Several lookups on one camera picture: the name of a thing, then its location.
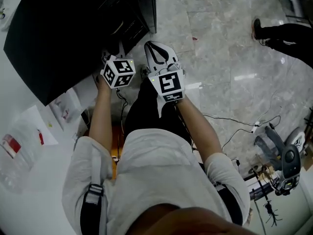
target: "hand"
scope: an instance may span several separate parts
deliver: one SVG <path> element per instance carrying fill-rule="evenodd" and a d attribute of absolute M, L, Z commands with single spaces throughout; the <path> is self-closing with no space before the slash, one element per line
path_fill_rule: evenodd
<path fill-rule="evenodd" d="M 99 92 L 111 93 L 111 88 L 109 87 L 107 82 L 104 80 L 104 77 L 102 75 L 97 75 L 95 81 L 96 81 L 96 86 Z"/>

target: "marble floor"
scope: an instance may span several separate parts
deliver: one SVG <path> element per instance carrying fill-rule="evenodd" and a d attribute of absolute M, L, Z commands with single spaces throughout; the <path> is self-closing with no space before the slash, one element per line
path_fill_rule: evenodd
<path fill-rule="evenodd" d="M 285 139 L 313 104 L 313 70 L 303 62 L 261 46 L 251 39 L 251 21 L 257 16 L 262 26 L 287 22 L 279 0 L 156 0 L 157 34 L 147 34 L 128 54 L 136 67 L 146 64 L 144 44 L 155 40 L 171 46 L 186 72 L 186 93 L 203 113 L 234 118 L 254 124 L 276 115 L 276 130 Z M 138 93 L 140 73 L 122 90 L 130 104 Z M 120 101 L 113 101 L 116 116 Z M 237 129 L 251 127 L 230 120 L 208 119 L 221 145 Z M 256 133 L 239 131 L 224 147 L 230 158 L 239 159 L 240 173 L 248 175 L 258 163 L 253 145 Z"/>

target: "person's leg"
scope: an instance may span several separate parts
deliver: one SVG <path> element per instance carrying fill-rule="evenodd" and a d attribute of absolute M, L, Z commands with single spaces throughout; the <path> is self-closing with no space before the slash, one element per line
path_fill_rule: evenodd
<path fill-rule="evenodd" d="M 162 116 L 159 121 L 159 128 L 172 132 L 185 139 L 191 145 L 191 137 L 185 125 L 179 118 L 173 102 L 166 103 L 162 108 Z"/>
<path fill-rule="evenodd" d="M 253 34 L 255 39 L 280 39 L 287 42 L 307 43 L 313 40 L 313 29 L 299 24 L 287 23 L 280 26 L 261 27 L 261 22 L 256 19 L 253 22 Z"/>
<path fill-rule="evenodd" d="M 266 45 L 271 49 L 282 52 L 288 56 L 298 58 L 301 61 L 305 62 L 311 68 L 313 68 L 313 58 L 311 57 L 310 50 L 306 45 L 301 44 L 293 44 L 288 45 L 285 44 L 282 40 L 274 40 L 270 39 L 266 42 Z"/>
<path fill-rule="evenodd" d="M 157 128 L 158 119 L 157 92 L 150 80 L 146 78 L 140 85 L 138 99 L 127 114 L 124 139 L 134 130 Z"/>

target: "black shoe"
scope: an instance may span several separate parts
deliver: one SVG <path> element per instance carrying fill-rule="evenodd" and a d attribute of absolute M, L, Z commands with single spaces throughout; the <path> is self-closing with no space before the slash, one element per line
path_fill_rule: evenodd
<path fill-rule="evenodd" d="M 261 38 L 258 37 L 260 35 L 261 30 L 261 21 L 260 19 L 256 18 L 252 21 L 252 39 L 254 40 L 260 40 Z"/>

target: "black cloth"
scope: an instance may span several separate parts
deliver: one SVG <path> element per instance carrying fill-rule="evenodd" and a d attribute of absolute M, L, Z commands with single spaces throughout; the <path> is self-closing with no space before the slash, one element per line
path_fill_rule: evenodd
<path fill-rule="evenodd" d="M 131 106 L 125 121 L 124 138 L 134 130 L 163 129 L 172 132 L 191 144 L 191 137 L 179 118 L 173 102 L 166 103 L 162 108 L 161 118 L 157 111 L 157 92 L 148 78 L 140 85 L 138 99 Z"/>
<path fill-rule="evenodd" d="M 258 39 L 269 39 L 267 46 L 288 56 L 298 58 L 313 68 L 313 29 L 299 24 L 287 23 L 264 27 L 256 32 Z"/>

